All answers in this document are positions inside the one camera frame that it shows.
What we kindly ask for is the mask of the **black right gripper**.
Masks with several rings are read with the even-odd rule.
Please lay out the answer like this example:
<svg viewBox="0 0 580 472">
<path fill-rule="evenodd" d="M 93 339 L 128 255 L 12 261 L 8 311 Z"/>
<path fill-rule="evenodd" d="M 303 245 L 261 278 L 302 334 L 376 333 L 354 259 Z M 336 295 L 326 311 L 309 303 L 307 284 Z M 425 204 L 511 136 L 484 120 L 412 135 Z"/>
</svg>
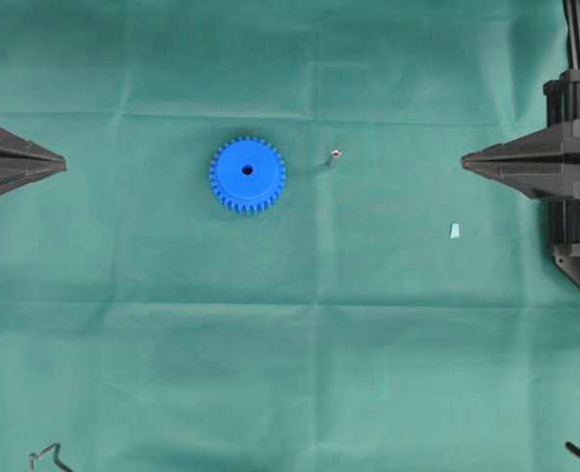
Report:
<svg viewBox="0 0 580 472">
<path fill-rule="evenodd" d="M 580 154 L 580 70 L 544 85 L 548 128 L 461 158 L 463 168 L 550 203 L 550 249 L 580 289 L 580 164 L 515 162 Z"/>
</svg>

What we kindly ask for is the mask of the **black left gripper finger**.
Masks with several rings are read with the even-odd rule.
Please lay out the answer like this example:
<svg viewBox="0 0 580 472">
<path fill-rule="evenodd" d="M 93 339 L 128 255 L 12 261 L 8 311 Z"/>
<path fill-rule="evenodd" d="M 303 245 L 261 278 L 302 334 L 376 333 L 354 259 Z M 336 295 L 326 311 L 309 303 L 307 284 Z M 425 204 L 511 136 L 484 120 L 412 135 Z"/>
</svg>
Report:
<svg viewBox="0 0 580 472">
<path fill-rule="evenodd" d="M 65 160 L 0 157 L 0 196 L 66 169 Z"/>
<path fill-rule="evenodd" d="M 65 158 L 0 127 L 0 157 L 36 159 L 65 164 Z"/>
</svg>

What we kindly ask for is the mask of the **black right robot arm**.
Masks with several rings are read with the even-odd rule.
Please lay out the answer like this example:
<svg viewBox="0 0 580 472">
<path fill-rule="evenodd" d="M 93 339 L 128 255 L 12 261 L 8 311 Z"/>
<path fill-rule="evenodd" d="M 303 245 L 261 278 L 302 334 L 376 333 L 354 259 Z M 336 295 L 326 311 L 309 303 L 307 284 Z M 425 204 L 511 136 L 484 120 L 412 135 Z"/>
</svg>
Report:
<svg viewBox="0 0 580 472">
<path fill-rule="evenodd" d="M 569 67 L 544 85 L 547 125 L 462 157 L 464 169 L 549 206 L 555 265 L 580 289 L 580 1 L 563 4 Z"/>
</svg>

